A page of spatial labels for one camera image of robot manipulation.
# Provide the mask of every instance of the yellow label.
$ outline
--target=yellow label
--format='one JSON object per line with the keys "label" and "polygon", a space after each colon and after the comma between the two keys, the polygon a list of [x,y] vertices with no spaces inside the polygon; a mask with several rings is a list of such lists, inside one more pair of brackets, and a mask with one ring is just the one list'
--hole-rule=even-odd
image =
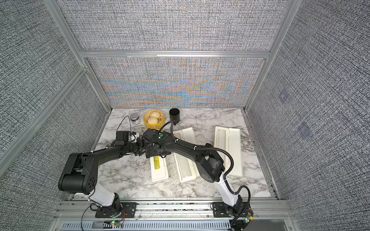
{"label": "yellow label", "polygon": [[155,156],[153,157],[154,159],[154,169],[159,169],[160,166],[159,166],[159,157],[158,156]]}

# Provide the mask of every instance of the white marble surface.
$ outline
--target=white marble surface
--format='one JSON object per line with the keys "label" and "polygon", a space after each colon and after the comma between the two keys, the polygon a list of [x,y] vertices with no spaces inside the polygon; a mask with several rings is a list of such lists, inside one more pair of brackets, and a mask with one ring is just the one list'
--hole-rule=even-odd
{"label": "white marble surface", "polygon": [[[115,139],[115,132],[121,120],[134,112],[140,116],[140,124],[131,125],[132,131],[141,135],[146,128],[142,121],[148,109],[113,109],[96,150],[104,148]],[[169,120],[169,108],[160,109]],[[198,144],[213,144],[215,126],[241,129],[242,160],[244,177],[228,176],[233,188],[247,185],[252,197],[271,197],[253,144],[248,134],[241,110],[239,108],[222,109],[180,109],[181,121],[174,130],[193,127]],[[122,122],[119,130],[130,130],[128,119]],[[149,159],[142,156],[124,156],[99,166],[98,180],[108,190],[116,192],[121,198],[158,198],[158,197],[221,197],[211,183],[198,177],[194,181],[180,183],[173,155],[166,157],[169,178],[164,182],[153,183]],[[242,197],[248,192],[241,191]]]}

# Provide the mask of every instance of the white arm segment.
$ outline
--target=white arm segment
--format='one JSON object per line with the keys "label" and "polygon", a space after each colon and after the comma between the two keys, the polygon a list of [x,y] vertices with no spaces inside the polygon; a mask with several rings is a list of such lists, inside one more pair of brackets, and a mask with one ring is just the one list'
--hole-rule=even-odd
{"label": "white arm segment", "polygon": [[83,193],[76,193],[79,196],[83,196],[93,202],[99,204],[100,206],[111,206],[114,200],[114,193],[108,191],[101,184],[97,183],[95,190],[92,190],[89,195]]}
{"label": "white arm segment", "polygon": [[230,206],[234,206],[236,204],[236,202],[238,201],[238,195],[234,195],[232,194],[227,186],[226,186],[226,183],[225,181],[223,180],[223,175],[224,175],[225,172],[221,173],[221,176],[220,176],[220,181],[219,182],[213,182],[212,184],[216,187],[216,189],[220,192],[221,194],[221,197],[222,197],[222,201],[227,204],[227,205],[230,205]]}

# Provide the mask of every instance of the mounting plate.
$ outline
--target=mounting plate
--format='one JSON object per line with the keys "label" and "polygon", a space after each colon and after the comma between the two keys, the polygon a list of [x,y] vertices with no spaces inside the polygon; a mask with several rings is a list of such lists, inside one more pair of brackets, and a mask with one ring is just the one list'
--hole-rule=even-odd
{"label": "mounting plate", "polygon": [[[244,208],[245,205],[246,205],[246,202],[242,202],[240,207]],[[235,215],[231,215],[232,212],[231,212],[231,209],[228,209],[229,206],[227,206],[223,202],[213,202],[211,204],[211,207],[213,210],[214,217],[230,217],[230,218],[235,217]],[[246,217],[247,213],[248,211],[244,212],[240,217]]]}
{"label": "mounting plate", "polygon": [[[136,202],[126,202],[126,203],[121,202],[121,205],[122,210],[125,210],[126,212],[125,218],[134,218],[136,211]],[[95,218],[112,218],[112,217],[110,217],[109,215],[104,215],[102,211],[97,210],[95,213]],[[123,212],[115,218],[123,218]]]}

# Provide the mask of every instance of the textured wall panel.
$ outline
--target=textured wall panel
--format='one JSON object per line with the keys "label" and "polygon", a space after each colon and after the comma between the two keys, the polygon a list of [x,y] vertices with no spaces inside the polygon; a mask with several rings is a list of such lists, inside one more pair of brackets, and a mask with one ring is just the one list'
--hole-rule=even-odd
{"label": "textured wall panel", "polygon": [[89,58],[114,108],[243,107],[260,58]]}
{"label": "textured wall panel", "polygon": [[80,67],[43,1],[0,2],[0,156]]}
{"label": "textured wall panel", "polygon": [[303,1],[250,111],[302,230],[370,230],[369,21],[369,1]]}
{"label": "textured wall panel", "polygon": [[60,200],[58,180],[70,153],[91,150],[106,111],[86,76],[0,178],[0,229],[47,230]]}
{"label": "textured wall panel", "polygon": [[270,50],[289,0],[57,0],[83,50]]}

